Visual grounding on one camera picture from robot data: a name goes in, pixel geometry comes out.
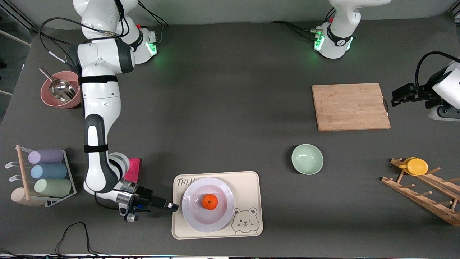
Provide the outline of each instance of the gray wall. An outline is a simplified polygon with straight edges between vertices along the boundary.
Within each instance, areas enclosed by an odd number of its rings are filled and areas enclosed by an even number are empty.
[[[61,16],[80,21],[72,0],[11,0],[37,25]],[[318,21],[331,8],[327,0],[143,0],[152,12],[170,24],[214,24],[228,22]],[[455,0],[393,0],[379,7],[362,8],[363,19],[407,19],[435,16],[447,11]],[[155,25],[139,6],[129,13],[141,25]],[[78,29],[66,22],[53,21],[49,27]]]

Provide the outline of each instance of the beige cup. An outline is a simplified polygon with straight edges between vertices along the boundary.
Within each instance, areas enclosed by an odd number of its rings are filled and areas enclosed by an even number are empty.
[[[30,196],[39,196],[39,197],[48,197],[46,195],[39,194],[33,189],[30,189]],[[38,207],[45,204],[46,200],[26,200],[26,195],[24,193],[24,188],[19,187],[11,193],[11,200],[22,205]]]

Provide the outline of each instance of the green bowl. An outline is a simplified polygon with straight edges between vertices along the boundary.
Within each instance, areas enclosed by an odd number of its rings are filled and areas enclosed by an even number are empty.
[[[304,175],[314,175],[322,168],[324,158],[321,151],[313,145],[302,144],[292,152],[292,165]]]

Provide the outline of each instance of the gray table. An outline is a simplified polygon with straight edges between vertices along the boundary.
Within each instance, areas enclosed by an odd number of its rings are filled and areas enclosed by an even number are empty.
[[[81,39],[80,32],[65,33]],[[328,60],[281,24],[172,26],[164,30],[157,57],[118,76],[122,110],[109,147],[143,159],[139,183],[171,198],[178,174],[256,171],[264,217],[260,236],[178,241],[171,235],[170,213],[154,210],[125,223],[81,189],[51,208],[21,206],[10,200],[20,184],[8,182],[19,171],[3,170],[0,247],[51,253],[64,229],[83,221],[92,247],[104,253],[458,258],[459,229],[378,178],[396,175],[388,158],[409,156],[442,167],[440,177],[458,177],[460,124],[432,121],[424,104],[415,103],[390,109],[389,130],[319,132],[311,95],[315,84],[378,82],[390,100],[392,90],[414,81],[426,52],[460,54],[453,18],[364,21],[356,34],[343,58]],[[428,58],[421,82],[448,62]],[[50,72],[66,69],[35,39],[0,127],[0,164],[17,159],[16,144],[60,147],[81,183],[82,110],[41,102],[42,65]],[[316,175],[296,173],[288,162],[293,146],[302,143],[324,154]],[[418,191],[429,190],[416,184]],[[62,251],[85,253],[84,243],[83,230],[71,229]]]

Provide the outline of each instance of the yellow mug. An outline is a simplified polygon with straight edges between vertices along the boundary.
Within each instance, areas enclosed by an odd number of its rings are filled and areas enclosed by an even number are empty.
[[[402,165],[398,165],[398,167],[412,176],[421,176],[428,172],[428,164],[417,157],[411,157],[404,160]]]

